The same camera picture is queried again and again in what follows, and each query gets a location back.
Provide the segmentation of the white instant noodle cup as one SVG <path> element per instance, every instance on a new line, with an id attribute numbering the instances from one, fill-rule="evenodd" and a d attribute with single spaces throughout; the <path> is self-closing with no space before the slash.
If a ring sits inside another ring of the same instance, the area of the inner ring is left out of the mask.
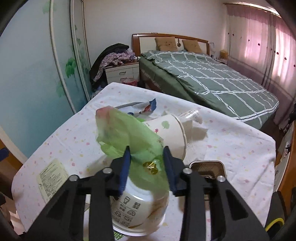
<path id="1" fill-rule="evenodd" d="M 111 202 L 113 228 L 132 237 L 150 235 L 163 224 L 168 203 L 167 190 L 138 185 L 128 178 L 125 191 Z"/>

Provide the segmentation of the green plastic bag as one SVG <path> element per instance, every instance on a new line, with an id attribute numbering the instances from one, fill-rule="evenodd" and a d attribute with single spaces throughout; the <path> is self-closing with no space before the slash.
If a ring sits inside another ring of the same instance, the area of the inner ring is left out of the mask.
<path id="1" fill-rule="evenodd" d="M 112 159 L 122 157 L 129 146 L 130 180 L 142 189 L 168 191 L 169 184 L 163 161 L 163 139 L 135 117 L 106 106 L 95 113 L 97 142 Z"/>

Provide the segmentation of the pale leaflet paper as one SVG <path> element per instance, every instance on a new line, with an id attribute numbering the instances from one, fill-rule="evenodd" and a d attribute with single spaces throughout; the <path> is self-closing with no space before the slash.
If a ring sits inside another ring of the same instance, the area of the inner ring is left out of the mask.
<path id="1" fill-rule="evenodd" d="M 37 176 L 38 187 L 45 203 L 49 202 L 68 177 L 68 172 L 58 159 L 54 159 Z"/>

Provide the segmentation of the dark rectangular tray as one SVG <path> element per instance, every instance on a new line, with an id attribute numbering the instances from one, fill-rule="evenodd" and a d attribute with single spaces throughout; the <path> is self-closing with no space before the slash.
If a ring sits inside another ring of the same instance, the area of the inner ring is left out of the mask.
<path id="1" fill-rule="evenodd" d="M 201 176 L 216 179 L 218 176 L 227 178 L 226 169 L 221 161 L 193 161 L 189 168 Z"/>

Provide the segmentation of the white floral tablecloth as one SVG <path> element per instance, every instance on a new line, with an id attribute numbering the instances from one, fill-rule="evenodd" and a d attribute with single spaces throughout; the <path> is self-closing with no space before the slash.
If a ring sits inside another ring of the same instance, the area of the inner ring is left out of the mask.
<path id="1" fill-rule="evenodd" d="M 69 175 L 88 177 L 106 165 L 105 154 L 96 141 L 95 112 L 105 106 L 119 107 L 133 102 L 156 100 L 152 118 L 170 113 L 179 116 L 197 110 L 206 142 L 187 149 L 185 163 L 196 160 L 221 161 L 228 182 L 242 196 L 259 219 L 237 230 L 237 240 L 258 240 L 270 207 L 274 186 L 275 141 L 241 121 L 206 107 L 151 90 L 113 83 L 98 93 L 77 114 L 53 132 L 15 175 L 12 194 L 17 213 L 28 230 L 45 207 L 37 177 L 54 160 Z"/>

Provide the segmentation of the orange wooden desk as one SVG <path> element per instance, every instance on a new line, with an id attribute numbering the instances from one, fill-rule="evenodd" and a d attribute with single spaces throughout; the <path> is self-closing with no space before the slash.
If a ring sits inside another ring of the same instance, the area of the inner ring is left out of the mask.
<path id="1" fill-rule="evenodd" d="M 291 213 L 292 189 L 295 187 L 295 121 L 283 137 L 275 162 L 273 191 L 280 193 L 287 214 Z"/>

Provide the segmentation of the white paper cup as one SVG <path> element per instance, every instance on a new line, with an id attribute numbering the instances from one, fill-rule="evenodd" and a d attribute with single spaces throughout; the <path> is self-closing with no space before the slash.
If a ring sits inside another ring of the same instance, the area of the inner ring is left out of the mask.
<path id="1" fill-rule="evenodd" d="M 176 116 L 166 114 L 152 120 L 144 121 L 143 124 L 163 139 L 164 146 L 170 148 L 173 157 L 184 160 L 187 138 L 184 127 Z"/>

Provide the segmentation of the teal sliding wardrobe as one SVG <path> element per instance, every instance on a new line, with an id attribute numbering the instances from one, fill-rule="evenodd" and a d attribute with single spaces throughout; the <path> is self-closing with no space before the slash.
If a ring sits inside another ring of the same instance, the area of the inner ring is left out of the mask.
<path id="1" fill-rule="evenodd" d="M 1 1 L 1 141 L 24 163 L 92 96 L 84 1 Z"/>

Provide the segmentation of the red bin by nightstand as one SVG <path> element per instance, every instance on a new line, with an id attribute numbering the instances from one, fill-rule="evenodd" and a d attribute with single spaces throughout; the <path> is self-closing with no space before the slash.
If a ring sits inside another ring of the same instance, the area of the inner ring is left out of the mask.
<path id="1" fill-rule="evenodd" d="M 121 78 L 120 82 L 126 85 L 137 86 L 138 80 L 134 78 Z"/>

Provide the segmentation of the white nightstand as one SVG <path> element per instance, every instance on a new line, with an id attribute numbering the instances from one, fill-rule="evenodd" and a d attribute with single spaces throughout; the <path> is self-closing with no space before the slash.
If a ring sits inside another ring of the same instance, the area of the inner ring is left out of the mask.
<path id="1" fill-rule="evenodd" d="M 105 68 L 107 83 L 121 83 L 125 78 L 139 80 L 139 62 L 129 62 L 118 66 L 109 66 Z"/>

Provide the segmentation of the yellow bedside lamp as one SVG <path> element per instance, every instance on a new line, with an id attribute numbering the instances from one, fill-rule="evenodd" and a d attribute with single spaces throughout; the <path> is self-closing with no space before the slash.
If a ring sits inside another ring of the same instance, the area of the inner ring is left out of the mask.
<path id="1" fill-rule="evenodd" d="M 228 59 L 228 52 L 226 50 L 221 50 L 220 51 L 220 59 Z"/>

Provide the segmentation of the pile of clothes on nightstand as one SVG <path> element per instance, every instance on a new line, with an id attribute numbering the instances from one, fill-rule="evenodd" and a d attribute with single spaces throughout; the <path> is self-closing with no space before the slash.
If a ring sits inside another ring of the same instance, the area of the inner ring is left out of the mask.
<path id="1" fill-rule="evenodd" d="M 107 84 L 106 67 L 110 65 L 117 66 L 135 60 L 135 53 L 129 48 L 129 45 L 117 43 L 101 52 L 89 71 L 93 91 L 97 90 L 102 83 Z"/>

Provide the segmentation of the pink curtain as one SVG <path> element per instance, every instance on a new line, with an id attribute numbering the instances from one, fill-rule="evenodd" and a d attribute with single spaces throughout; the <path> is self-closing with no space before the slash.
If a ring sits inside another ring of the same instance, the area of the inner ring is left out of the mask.
<path id="1" fill-rule="evenodd" d="M 245 4 L 226 4 L 228 65 L 279 101 L 274 122 L 288 123 L 295 104 L 295 38 L 283 19 Z"/>

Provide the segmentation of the right brown pillow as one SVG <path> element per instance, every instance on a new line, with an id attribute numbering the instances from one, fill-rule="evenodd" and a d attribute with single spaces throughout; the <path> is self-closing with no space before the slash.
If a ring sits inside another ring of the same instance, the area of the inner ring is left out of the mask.
<path id="1" fill-rule="evenodd" d="M 183 42 L 184 49 L 187 52 L 193 52 L 198 54 L 203 53 L 199 45 L 199 42 L 197 40 L 182 40 L 182 42 Z"/>

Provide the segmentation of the brown pillow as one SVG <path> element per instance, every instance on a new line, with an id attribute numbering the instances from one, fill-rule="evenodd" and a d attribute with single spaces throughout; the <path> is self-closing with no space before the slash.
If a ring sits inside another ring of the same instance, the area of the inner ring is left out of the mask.
<path id="1" fill-rule="evenodd" d="M 198 54 L 203 53 L 199 45 L 199 42 L 197 40 L 182 40 L 182 42 L 183 42 L 184 49 L 187 52 L 193 52 Z"/>
<path id="2" fill-rule="evenodd" d="M 155 37 L 159 51 L 178 51 L 174 37 Z"/>

